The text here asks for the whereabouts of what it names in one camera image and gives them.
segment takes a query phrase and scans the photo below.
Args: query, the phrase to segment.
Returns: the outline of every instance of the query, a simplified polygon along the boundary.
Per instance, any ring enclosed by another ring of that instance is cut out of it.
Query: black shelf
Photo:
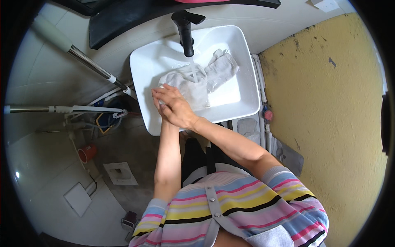
[[[176,11],[219,4],[246,4],[277,8],[279,0],[231,0],[184,4],[173,0],[123,0],[103,8],[89,21],[89,47],[99,49],[129,29],[154,18]]]

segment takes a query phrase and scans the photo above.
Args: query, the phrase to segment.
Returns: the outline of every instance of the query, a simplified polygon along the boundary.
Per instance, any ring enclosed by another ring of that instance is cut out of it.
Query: light switch
[[[64,194],[64,198],[66,198],[66,201],[80,217],[84,215],[92,202],[92,199],[80,183],[76,184],[66,194]]]
[[[339,9],[339,5],[335,0],[311,0],[311,2],[324,12],[329,12],[334,9]]]

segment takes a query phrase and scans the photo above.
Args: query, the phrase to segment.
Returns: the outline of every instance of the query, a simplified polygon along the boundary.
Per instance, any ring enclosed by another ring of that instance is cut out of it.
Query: cloth rag
[[[170,71],[159,79],[159,87],[168,84],[177,87],[182,96],[191,106],[192,111],[210,107],[209,96],[207,93],[207,75],[203,68],[196,64],[195,83],[190,65]]]
[[[191,65],[170,71],[162,76],[158,83],[159,87],[163,87],[165,83],[177,87],[191,106],[192,111],[209,108],[208,94],[235,76],[239,66],[226,50],[218,49],[205,69],[199,64],[196,64],[195,69],[197,83],[193,78]]]
[[[210,94],[232,79],[239,70],[235,59],[226,50],[214,52],[209,65],[204,69],[207,74],[207,92]]]

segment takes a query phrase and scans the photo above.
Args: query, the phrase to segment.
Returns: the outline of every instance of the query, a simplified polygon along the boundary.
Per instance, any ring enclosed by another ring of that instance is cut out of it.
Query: black faucet
[[[193,14],[185,10],[174,12],[171,19],[177,25],[180,34],[180,44],[184,47],[184,54],[186,57],[194,55],[194,39],[191,33],[191,22],[193,24],[200,24],[206,19],[204,15]]]

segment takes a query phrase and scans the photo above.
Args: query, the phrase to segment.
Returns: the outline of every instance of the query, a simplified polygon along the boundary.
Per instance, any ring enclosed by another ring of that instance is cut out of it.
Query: forearm
[[[281,163],[264,148],[248,138],[200,117],[193,126],[194,132],[217,145],[234,161],[261,178],[273,166]]]
[[[162,122],[158,160],[154,175],[154,198],[170,201],[181,189],[179,127]]]

